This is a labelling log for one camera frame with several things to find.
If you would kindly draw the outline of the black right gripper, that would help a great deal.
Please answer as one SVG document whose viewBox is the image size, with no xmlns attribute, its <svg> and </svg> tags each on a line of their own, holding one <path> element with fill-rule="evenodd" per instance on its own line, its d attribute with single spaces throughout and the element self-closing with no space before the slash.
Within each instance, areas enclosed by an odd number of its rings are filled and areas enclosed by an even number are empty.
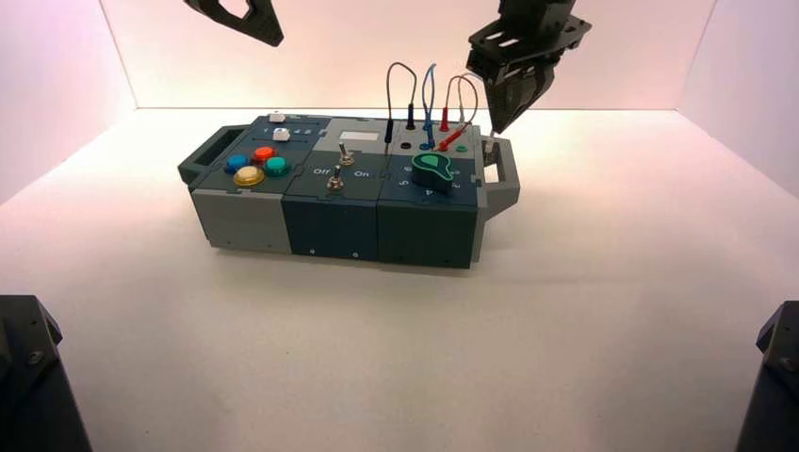
<svg viewBox="0 0 799 452">
<path fill-rule="evenodd" d="M 493 133 L 504 132 L 546 93 L 554 80 L 554 65 L 592 29 L 572 13 L 574 5 L 501 1 L 498 18 L 468 38 L 466 67 L 486 81 Z"/>
</svg>

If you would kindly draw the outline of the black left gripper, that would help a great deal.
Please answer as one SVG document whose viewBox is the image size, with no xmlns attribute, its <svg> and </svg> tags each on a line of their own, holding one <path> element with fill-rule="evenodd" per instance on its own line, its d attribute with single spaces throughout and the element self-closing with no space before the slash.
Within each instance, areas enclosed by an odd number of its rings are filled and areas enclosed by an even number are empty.
<svg viewBox="0 0 799 452">
<path fill-rule="evenodd" d="M 228 11 L 218 0 L 185 0 L 184 3 L 211 21 L 271 47 L 278 47 L 284 40 L 283 30 L 270 1 L 247 0 L 247 10 L 241 17 Z"/>
</svg>

